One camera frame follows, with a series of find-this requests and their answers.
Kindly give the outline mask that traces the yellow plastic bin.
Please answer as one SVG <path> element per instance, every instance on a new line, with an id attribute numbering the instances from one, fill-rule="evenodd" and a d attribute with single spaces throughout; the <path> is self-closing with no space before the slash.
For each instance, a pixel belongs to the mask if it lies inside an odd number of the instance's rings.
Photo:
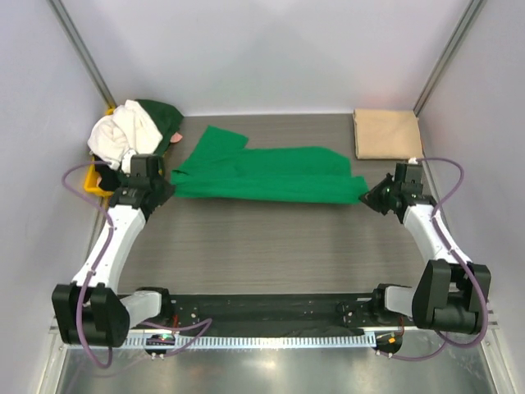
<path id="1" fill-rule="evenodd" d="M 99 197 L 109 197 L 121 184 L 122 140 L 113 121 L 115 107 L 110 107 L 94 125 L 88 138 L 90 164 L 84 178 L 84 190 Z"/>

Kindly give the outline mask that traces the bright green t-shirt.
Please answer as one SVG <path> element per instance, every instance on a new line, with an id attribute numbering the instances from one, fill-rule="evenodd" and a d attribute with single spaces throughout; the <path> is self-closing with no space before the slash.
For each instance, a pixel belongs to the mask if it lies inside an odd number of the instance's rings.
<path id="1" fill-rule="evenodd" d="M 171 171 L 181 198 L 227 198 L 310 204 L 357 204 L 368 192 L 349 158 L 310 146 L 249 149 L 249 139 L 208 126 L 191 155 Z"/>

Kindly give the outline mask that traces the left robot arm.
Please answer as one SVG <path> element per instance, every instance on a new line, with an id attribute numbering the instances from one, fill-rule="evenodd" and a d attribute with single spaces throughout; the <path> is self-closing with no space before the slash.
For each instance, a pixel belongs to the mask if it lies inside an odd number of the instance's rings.
<path id="1" fill-rule="evenodd" d="M 119 347 L 129 330 L 149 321 L 167 327 L 174 318 L 168 289 L 141 287 L 117 294 L 120 276 L 132 245 L 156 208 L 175 188 L 163 175 L 163 159 L 136 154 L 130 173 L 103 210 L 106 222 L 80 271 L 69 284 L 58 284 L 52 306 L 62 340 L 71 345 Z"/>

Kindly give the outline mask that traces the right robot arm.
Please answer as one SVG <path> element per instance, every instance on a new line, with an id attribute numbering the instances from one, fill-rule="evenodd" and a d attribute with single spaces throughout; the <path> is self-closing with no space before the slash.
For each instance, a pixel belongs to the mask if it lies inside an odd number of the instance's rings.
<path id="1" fill-rule="evenodd" d="M 417 160 L 397 163 L 395 172 L 374 186 L 361 201 L 372 210 L 393 213 L 413 237 L 426 266 L 416 287 L 381 284 L 369 305 L 381 325 L 398 315 L 418 328 L 480 334 L 488 324 L 491 272 L 475 264 L 447 230 L 441 207 L 423 192 L 423 166 Z"/>

